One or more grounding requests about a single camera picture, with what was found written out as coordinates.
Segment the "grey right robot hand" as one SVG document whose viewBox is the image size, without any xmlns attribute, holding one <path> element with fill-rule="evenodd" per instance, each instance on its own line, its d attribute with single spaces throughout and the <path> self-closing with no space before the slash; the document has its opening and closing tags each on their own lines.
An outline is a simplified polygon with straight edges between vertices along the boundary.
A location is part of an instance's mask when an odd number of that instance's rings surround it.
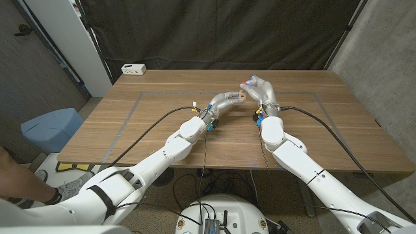
<svg viewBox="0 0 416 234">
<path fill-rule="evenodd" d="M 278 116 L 279 104 L 270 82 L 253 75 L 250 80 L 241 83 L 240 87 L 257 102 L 267 116 Z"/>
</svg>

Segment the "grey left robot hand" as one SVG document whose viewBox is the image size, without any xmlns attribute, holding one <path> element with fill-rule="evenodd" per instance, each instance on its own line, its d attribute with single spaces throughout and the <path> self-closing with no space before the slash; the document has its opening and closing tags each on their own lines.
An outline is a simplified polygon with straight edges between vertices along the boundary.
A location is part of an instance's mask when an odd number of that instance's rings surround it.
<svg viewBox="0 0 416 234">
<path fill-rule="evenodd" d="M 199 118 L 202 119 L 206 125 L 209 125 L 214 120 L 218 119 L 223 110 L 243 102 L 244 99 L 240 97 L 239 92 L 219 93 L 210 101 L 206 109 L 200 114 Z"/>
</svg>

